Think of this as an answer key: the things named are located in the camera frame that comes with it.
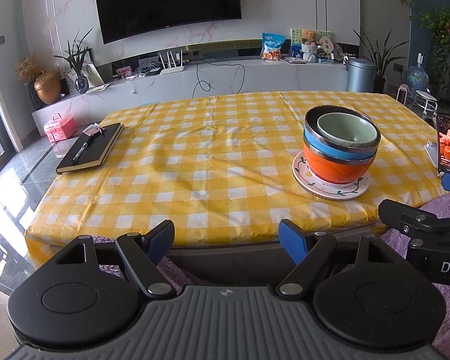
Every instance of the trash can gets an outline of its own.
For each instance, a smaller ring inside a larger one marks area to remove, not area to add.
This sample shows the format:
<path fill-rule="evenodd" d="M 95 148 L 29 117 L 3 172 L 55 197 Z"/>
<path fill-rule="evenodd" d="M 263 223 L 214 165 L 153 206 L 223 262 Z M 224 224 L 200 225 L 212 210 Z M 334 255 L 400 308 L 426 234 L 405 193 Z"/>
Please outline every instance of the trash can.
<path fill-rule="evenodd" d="M 348 92 L 373 92 L 373 81 L 377 67 L 365 59 L 350 58 L 347 62 L 348 78 L 346 90 Z"/>

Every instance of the table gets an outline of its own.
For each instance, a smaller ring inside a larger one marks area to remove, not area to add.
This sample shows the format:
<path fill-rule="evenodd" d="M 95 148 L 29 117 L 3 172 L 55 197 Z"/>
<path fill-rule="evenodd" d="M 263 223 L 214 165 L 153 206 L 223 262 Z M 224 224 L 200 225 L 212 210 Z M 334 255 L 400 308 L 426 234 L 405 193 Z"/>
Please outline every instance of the table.
<path fill-rule="evenodd" d="M 305 192 L 291 172 L 305 112 L 337 104 L 368 115 L 383 138 L 368 191 L 349 202 Z M 80 234 L 116 238 L 175 224 L 175 245 L 276 239 L 289 218 L 304 230 L 378 222 L 384 199 L 420 206 L 445 193 L 423 148 L 436 132 L 387 95 L 286 91 L 214 96 L 113 112 L 125 125 L 106 163 L 58 176 L 25 239 L 39 266 Z"/>

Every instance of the white stool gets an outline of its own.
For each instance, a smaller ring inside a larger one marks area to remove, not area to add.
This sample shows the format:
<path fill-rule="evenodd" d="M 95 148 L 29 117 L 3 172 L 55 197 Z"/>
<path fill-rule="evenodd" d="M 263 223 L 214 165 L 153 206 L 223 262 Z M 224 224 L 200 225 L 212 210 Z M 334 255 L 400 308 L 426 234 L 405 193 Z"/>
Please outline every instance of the white stool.
<path fill-rule="evenodd" d="M 415 98 L 413 100 L 413 105 L 418 105 L 420 108 L 423 108 L 423 116 L 422 119 L 425 119 L 428 116 L 427 112 L 433 112 L 433 117 L 437 116 L 437 99 L 430 95 L 428 92 L 416 91 Z"/>

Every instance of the notebook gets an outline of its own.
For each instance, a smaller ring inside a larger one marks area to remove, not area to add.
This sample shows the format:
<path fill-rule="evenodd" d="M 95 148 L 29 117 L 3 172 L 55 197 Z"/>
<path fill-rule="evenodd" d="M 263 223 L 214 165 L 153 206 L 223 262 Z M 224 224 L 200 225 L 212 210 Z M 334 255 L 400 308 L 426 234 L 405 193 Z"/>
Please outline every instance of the notebook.
<path fill-rule="evenodd" d="M 62 161 L 60 161 L 56 167 L 56 172 L 61 174 L 72 170 L 87 169 L 101 165 L 107 158 L 120 132 L 123 130 L 123 124 L 115 123 L 110 126 L 103 126 L 103 128 L 105 129 L 103 134 L 94 135 L 88 147 L 78 157 L 78 160 L 72 162 L 73 157 L 89 139 L 87 134 L 82 133 L 71 149 L 68 150 L 68 153 L 63 157 Z"/>

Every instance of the pen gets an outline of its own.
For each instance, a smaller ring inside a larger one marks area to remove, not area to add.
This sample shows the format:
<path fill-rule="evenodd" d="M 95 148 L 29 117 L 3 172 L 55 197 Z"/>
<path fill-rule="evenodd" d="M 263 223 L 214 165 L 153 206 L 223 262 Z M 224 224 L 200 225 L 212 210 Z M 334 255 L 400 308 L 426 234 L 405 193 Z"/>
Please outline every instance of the pen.
<path fill-rule="evenodd" d="M 93 137 L 94 137 L 93 135 L 90 135 L 90 137 L 88 137 L 87 141 L 82 145 L 82 147 L 80 147 L 77 154 L 75 154 L 75 156 L 72 158 L 72 162 L 77 162 L 78 158 L 84 152 L 84 150 L 88 147 L 88 145 L 92 141 Z"/>

